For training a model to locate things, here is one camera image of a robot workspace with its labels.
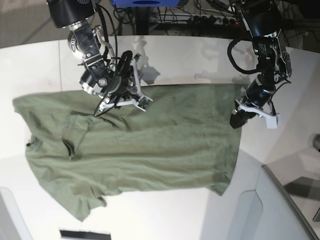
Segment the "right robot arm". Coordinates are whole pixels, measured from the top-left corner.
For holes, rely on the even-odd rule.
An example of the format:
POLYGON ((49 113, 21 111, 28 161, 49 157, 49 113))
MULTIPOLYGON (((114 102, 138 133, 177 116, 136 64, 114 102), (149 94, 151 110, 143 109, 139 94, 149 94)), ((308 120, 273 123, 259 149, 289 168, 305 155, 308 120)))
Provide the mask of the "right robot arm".
POLYGON ((129 90, 129 78, 116 65, 116 53, 102 38, 102 26, 91 28, 87 18, 95 14, 91 0, 48 0, 50 17, 57 28, 69 27, 68 45, 82 59, 85 71, 82 89, 102 99, 112 99, 129 90))

